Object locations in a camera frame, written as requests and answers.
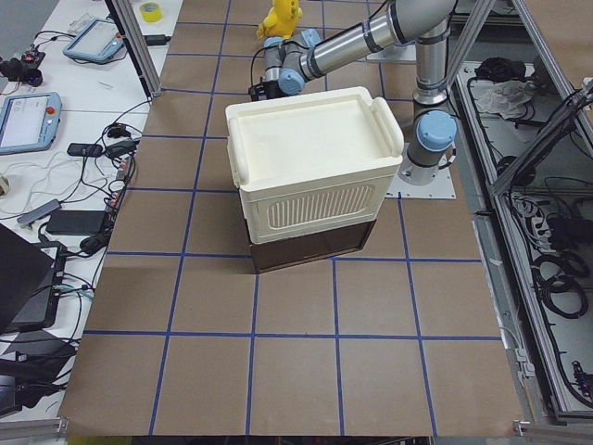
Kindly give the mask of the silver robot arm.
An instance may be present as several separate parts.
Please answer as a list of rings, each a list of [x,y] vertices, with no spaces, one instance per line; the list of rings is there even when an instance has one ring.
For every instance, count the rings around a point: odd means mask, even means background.
[[[264,97],[263,112],[250,117],[241,168],[249,179],[311,177],[363,171],[396,173],[414,186],[430,184],[450,165],[441,159],[453,148],[457,125],[440,110],[446,100],[449,16],[452,1],[389,1],[383,12],[323,40],[314,30],[291,33],[297,2],[274,3],[261,23],[266,71],[250,87]],[[415,47],[414,138],[409,144],[386,102],[361,87],[302,95],[306,83],[364,57],[378,61],[390,47]]]

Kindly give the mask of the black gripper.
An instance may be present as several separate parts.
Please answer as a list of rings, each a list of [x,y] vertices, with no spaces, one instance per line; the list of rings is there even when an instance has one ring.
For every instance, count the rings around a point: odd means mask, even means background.
[[[270,100],[282,97],[282,90],[277,81],[261,81],[248,88],[252,101]]]

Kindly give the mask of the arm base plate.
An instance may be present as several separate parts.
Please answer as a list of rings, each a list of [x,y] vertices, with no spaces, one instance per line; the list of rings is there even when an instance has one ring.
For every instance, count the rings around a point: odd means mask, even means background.
[[[393,44],[377,53],[371,53],[366,57],[370,63],[393,63],[414,65],[416,63],[415,43]]]
[[[404,155],[399,172],[385,192],[386,198],[445,199],[457,198],[450,168],[440,170],[447,163],[443,155],[432,168],[418,167],[407,154]]]

